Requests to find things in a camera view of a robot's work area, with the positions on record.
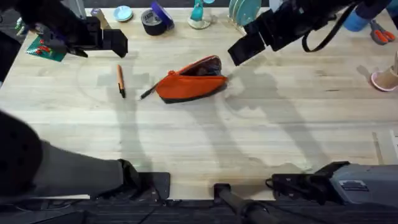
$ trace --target table surface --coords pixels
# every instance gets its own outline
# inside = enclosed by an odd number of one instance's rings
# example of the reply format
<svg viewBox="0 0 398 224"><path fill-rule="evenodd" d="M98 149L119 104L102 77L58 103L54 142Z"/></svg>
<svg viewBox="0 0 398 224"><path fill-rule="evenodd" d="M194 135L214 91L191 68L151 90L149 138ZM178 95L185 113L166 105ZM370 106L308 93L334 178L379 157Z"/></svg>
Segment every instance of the table surface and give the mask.
<svg viewBox="0 0 398 224"><path fill-rule="evenodd" d="M227 8L206 8L215 23L205 30L188 26L192 9L168 9L175 29L157 37L144 32L143 10L118 23L112 9L103 9L129 39L125 58L99 51L44 60L24 53L35 38L29 34L0 89L0 108L58 147L170 172L171 198L211 198L214 183L229 182L244 197L270 199L264 179L273 173L314 172L331 161L379 163L374 133L398 124L398 94L376 91L368 78L392 64L398 42L379 46L369 28L342 28L319 53L306 54L296 41L235 67L227 50L241 34ZM398 34L386 13L377 20ZM331 27L312 33L310 46ZM211 54L230 78L225 91L173 105L156 93L136 100L168 70Z"/></svg>

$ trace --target teal figurine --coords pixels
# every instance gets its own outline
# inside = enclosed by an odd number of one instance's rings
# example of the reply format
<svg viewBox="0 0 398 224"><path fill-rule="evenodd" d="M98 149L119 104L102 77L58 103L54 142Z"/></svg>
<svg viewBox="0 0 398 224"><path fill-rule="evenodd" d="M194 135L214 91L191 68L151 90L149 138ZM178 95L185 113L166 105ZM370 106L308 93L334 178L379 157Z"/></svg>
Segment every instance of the teal figurine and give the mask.
<svg viewBox="0 0 398 224"><path fill-rule="evenodd" d="M195 5L193 6L193 11L191 14L191 20L201 21L203 17L203 1L195 0Z"/></svg>

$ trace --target black cable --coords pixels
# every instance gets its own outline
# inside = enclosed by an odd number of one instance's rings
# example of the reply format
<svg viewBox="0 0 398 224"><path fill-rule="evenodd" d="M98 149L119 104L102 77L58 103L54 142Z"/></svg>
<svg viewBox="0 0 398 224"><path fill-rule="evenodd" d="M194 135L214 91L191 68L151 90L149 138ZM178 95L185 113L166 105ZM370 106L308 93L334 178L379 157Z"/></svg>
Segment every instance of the black cable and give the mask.
<svg viewBox="0 0 398 224"><path fill-rule="evenodd" d="M65 205L65 203L62 203L61 206L59 206L59 207L55 207L55 208L49 207L49 208L43 208L43 209L30 209L30 208L27 208L26 206L22 207L21 205L17 205L17 204L7 204L7 205L13 206L14 208L16 208L20 211L23 211L23 212L43 212L43 211L56 211L56 210L65 209L65 208L71 207L72 205L74 205L78 202L81 202L82 200L73 200L72 202L70 202L69 204L66 204L66 205Z"/></svg>
<svg viewBox="0 0 398 224"><path fill-rule="evenodd" d="M163 206L163 205L159 205L159 206L154 207L154 209L152 209L152 211L150 211L148 214L146 214L146 215L144 216L144 218L142 218L141 220L139 220L139 222L137 222L137 224L142 224L142 223L144 223L145 220L147 220L147 219L148 219L154 212L156 212L156 210L158 210L161 206Z"/></svg>
<svg viewBox="0 0 398 224"><path fill-rule="evenodd" d="M325 39L323 39L323 41L318 45L318 47L315 47L313 50L310 50L308 48L308 44L307 44L307 38L310 35L311 31L306 33L302 39L302 45L303 45L303 49L304 51L310 53L310 52L317 52L321 49L323 49L324 47L326 47L326 45L329 44L329 42L335 37L335 35L337 34L337 32L340 30L341 26L344 24L345 20L347 20L348 16L351 14L351 12L355 9L355 7L358 5L359 3L355 3L352 4L350 6L348 6L348 8L345 10L345 12L343 13L343 15L340 17L340 19L336 22L335 26L332 28L332 30L330 31L330 33L325 37Z"/></svg>
<svg viewBox="0 0 398 224"><path fill-rule="evenodd" d="M285 213L289 213L291 215L295 215L295 216L298 216L298 217L306 218L306 219L313 220L313 221L320 222L320 223L324 223L324 224L335 224L335 223L327 222L327 221L324 221L322 219L319 219L319 218L316 218L316 217L313 217L313 216L310 216L310 215L305 215L305 214L293 212L293 211L291 211L289 209L281 208L278 205L273 205L273 204L271 204L269 202L266 202L266 201L261 201L261 202L266 204L266 205L268 205L268 206L270 206L270 207L272 207L272 208L278 209L278 210L280 210L282 212L285 212Z"/></svg>
<svg viewBox="0 0 398 224"><path fill-rule="evenodd" d="M267 185L267 187L268 187L269 189L271 189L271 190L274 190L274 186L272 186L272 184L270 184L270 183L272 183L272 179L271 179L271 178L266 179L266 185Z"/></svg>
<svg viewBox="0 0 398 224"><path fill-rule="evenodd" d="M174 204L169 204L168 201L165 201L165 206L167 208L181 208L181 209L191 209L191 210L209 210L215 207L218 207L219 205L216 205L212 203L210 206L181 206L180 204L183 202L183 200L178 200Z"/></svg>

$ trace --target teal object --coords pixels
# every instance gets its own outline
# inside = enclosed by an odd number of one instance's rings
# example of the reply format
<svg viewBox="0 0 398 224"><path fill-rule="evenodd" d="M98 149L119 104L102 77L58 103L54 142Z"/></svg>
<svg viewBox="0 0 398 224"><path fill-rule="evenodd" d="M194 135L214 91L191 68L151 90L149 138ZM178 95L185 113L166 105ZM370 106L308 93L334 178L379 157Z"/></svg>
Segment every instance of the teal object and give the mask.
<svg viewBox="0 0 398 224"><path fill-rule="evenodd" d="M235 7L236 0L231 0L229 2L229 18L235 20L234 18L234 7Z"/></svg>
<svg viewBox="0 0 398 224"><path fill-rule="evenodd" d="M203 17L203 2L201 0L195 0L195 5L193 6L193 11L191 14L191 20L201 21Z"/></svg>
<svg viewBox="0 0 398 224"><path fill-rule="evenodd" d="M237 6L238 10L234 15L236 23L239 26L245 26L246 24L254 21L257 17L257 13L261 7L261 0L243 0L240 6Z"/></svg>
<svg viewBox="0 0 398 224"><path fill-rule="evenodd" d="M47 58L50 60L54 60L56 62L61 62L62 59L65 57L65 54L62 53L58 53L55 51L52 52L45 52L42 50L42 54L37 54L36 50L38 46L44 46L40 43L41 38L38 36L36 37L35 40L33 40L33 42L30 44L30 46L26 49L25 53L30 54L30 55L35 55L35 56L39 56L42 58Z"/></svg>

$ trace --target pen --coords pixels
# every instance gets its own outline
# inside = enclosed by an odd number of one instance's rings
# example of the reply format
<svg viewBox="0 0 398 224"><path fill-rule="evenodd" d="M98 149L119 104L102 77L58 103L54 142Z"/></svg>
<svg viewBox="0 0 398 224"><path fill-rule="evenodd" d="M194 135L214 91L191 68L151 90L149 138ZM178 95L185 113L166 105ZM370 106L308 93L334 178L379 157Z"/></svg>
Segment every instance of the pen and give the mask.
<svg viewBox="0 0 398 224"><path fill-rule="evenodd" d="M123 73L122 73L122 67L118 65L116 69L116 75L118 76L118 85L119 85L119 92L122 94L122 97L126 97L126 92L124 91L124 82L123 82Z"/></svg>

